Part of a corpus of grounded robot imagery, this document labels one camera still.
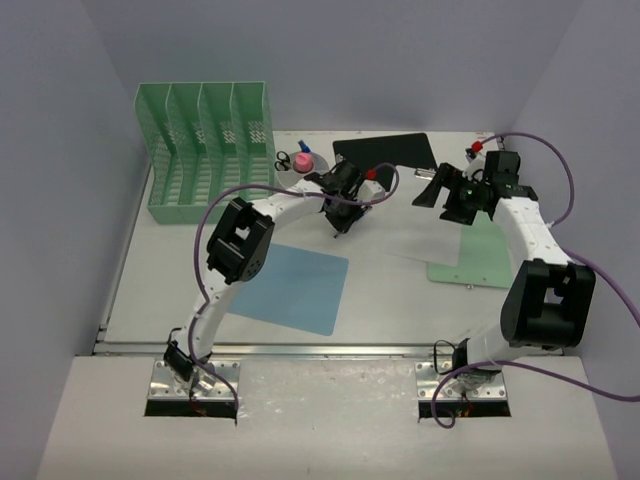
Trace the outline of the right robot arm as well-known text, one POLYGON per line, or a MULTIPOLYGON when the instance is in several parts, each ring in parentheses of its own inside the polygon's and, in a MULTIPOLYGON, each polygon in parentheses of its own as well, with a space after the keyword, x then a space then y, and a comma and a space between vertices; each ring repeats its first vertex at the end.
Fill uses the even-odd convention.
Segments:
POLYGON ((477 213, 486 213, 519 263, 498 324, 454 349, 446 380, 459 393, 481 382, 481 370, 498 371, 502 362, 534 350, 576 347, 584 335, 596 275, 574 262, 554 239, 536 192, 519 181, 520 164, 516 152, 490 151, 481 178, 475 179, 443 163, 413 201, 432 208, 441 190, 447 189, 441 219, 470 226, 477 213))

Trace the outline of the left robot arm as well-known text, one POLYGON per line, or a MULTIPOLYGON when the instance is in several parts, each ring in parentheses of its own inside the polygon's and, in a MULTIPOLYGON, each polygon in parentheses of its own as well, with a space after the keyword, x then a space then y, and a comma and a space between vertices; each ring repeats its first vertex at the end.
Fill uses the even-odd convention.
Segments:
POLYGON ((247 201, 238 187, 221 197, 229 203, 206 244, 206 261, 199 259, 204 226, 194 241, 194 270, 199 297, 194 313, 167 342, 164 361, 172 380, 183 391, 195 393, 208 379, 203 364, 211 354, 217 329, 234 296, 265 266, 273 234, 306 216, 322 213, 338 234, 348 232, 386 191, 374 171, 363 174, 347 161, 325 173, 312 172, 287 189, 247 201))

